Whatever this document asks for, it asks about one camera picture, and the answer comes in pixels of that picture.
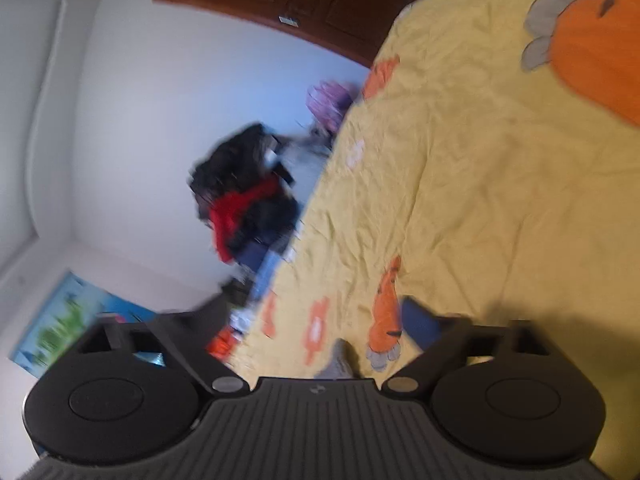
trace colorful poster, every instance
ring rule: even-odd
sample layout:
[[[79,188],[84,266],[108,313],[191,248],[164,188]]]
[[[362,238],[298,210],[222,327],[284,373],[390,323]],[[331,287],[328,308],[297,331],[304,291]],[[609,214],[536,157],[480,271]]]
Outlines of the colorful poster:
[[[154,313],[70,272],[28,327],[11,361],[40,378],[98,316],[114,316],[119,322],[136,322],[149,320]]]

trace orange flower print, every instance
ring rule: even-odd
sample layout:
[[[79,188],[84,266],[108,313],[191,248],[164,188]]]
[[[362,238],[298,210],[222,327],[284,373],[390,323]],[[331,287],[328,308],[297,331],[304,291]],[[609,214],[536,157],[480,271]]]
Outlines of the orange flower print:
[[[269,292],[262,310],[262,333],[269,339],[276,337],[276,326],[273,323],[273,311],[276,309],[276,294]]]
[[[324,329],[326,327],[326,312],[329,309],[329,298],[326,296],[320,301],[315,301],[309,311],[309,325],[306,328],[303,346],[306,349],[305,365],[309,366],[316,352],[322,349],[324,344]]]
[[[362,88],[362,97],[365,100],[371,99],[384,89],[391,79],[398,63],[400,63],[400,56],[396,54],[393,57],[377,62],[371,67],[369,77],[367,77],[364,87]]]

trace black device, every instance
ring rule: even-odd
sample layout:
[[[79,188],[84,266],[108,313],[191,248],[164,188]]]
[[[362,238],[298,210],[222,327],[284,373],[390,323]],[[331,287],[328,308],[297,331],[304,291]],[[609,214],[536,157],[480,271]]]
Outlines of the black device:
[[[435,317],[440,337],[380,389],[260,378],[251,391],[206,352],[199,315],[92,326],[25,400],[41,458],[23,478],[606,478],[589,460],[604,402],[531,322]]]

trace pile of clothes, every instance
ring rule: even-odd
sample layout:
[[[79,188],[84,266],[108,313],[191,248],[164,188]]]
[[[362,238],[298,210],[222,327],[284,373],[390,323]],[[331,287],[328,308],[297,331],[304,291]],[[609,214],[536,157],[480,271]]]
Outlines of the pile of clothes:
[[[206,346],[207,351],[218,361],[225,363],[251,328],[260,302],[267,294],[271,278],[281,260],[278,253],[269,251],[254,276],[243,273],[222,285],[222,295],[226,297],[228,306],[226,325]]]
[[[294,180],[278,161],[285,143],[260,123],[218,145],[191,172],[198,218],[213,229],[221,261],[257,272],[271,248],[288,245],[300,206]]]

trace blue object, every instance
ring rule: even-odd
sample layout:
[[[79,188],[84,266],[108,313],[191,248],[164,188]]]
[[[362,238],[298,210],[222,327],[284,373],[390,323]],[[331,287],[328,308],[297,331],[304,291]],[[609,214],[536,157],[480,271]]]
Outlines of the blue object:
[[[400,315],[402,330],[414,340],[423,352],[440,338],[442,330],[438,320],[411,296],[402,300]]]
[[[236,262],[258,272],[268,251],[267,245],[251,241],[236,255]]]
[[[261,300],[271,285],[271,278],[275,273],[278,265],[282,261],[275,251],[269,251],[262,261],[262,265],[255,276],[254,286],[249,293],[249,301]]]
[[[135,357],[153,365],[164,366],[164,356],[157,352],[136,352]]]

